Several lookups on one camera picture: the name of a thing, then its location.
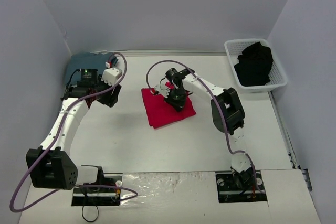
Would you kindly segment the red t shirt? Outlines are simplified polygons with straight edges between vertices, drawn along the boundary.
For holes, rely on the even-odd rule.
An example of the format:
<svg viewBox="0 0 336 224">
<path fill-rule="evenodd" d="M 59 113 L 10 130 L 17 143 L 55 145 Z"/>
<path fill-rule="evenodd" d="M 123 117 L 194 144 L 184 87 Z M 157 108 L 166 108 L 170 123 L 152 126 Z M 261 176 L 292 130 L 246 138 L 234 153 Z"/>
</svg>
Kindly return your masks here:
<svg viewBox="0 0 336 224">
<path fill-rule="evenodd" d="M 141 89 L 142 100 L 146 110 L 149 126 L 158 129 L 169 124 L 195 116 L 189 97 L 182 111 L 177 112 L 172 106 L 164 102 L 164 97 L 160 94 L 153 95 L 149 88 Z"/>
</svg>

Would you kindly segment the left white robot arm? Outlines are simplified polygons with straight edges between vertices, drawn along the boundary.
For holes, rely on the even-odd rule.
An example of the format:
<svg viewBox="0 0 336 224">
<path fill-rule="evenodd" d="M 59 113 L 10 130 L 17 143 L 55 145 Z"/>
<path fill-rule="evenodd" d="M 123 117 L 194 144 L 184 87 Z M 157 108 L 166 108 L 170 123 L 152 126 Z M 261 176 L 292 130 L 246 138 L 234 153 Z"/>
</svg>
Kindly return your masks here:
<svg viewBox="0 0 336 224">
<path fill-rule="evenodd" d="M 45 140 L 26 154 L 31 182 L 36 188 L 71 190 L 87 184 L 93 191 L 106 185 L 102 167 L 76 165 L 70 149 L 77 129 L 91 105 L 97 101 L 113 107 L 121 90 L 122 70 L 116 67 L 98 74 L 96 69 L 80 69 L 80 80 L 66 84 L 59 115 Z"/>
</svg>

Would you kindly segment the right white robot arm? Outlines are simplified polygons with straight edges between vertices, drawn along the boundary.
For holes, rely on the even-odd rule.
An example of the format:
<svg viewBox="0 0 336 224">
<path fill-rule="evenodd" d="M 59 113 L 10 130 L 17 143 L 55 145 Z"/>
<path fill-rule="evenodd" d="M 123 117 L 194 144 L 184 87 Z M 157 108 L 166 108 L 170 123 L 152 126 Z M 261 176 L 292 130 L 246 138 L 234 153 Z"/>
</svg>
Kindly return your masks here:
<svg viewBox="0 0 336 224">
<path fill-rule="evenodd" d="M 212 120 L 217 130 L 225 134 L 226 145 L 231 154 L 230 170 L 233 183 L 239 189 L 251 184 L 254 172 L 251 160 L 246 153 L 243 127 L 245 111 L 234 88 L 224 89 L 199 77 L 195 72 L 175 68 L 165 73 L 169 85 L 158 84 L 155 93 L 163 95 L 164 102 L 181 112 L 190 94 L 209 102 Z"/>
</svg>

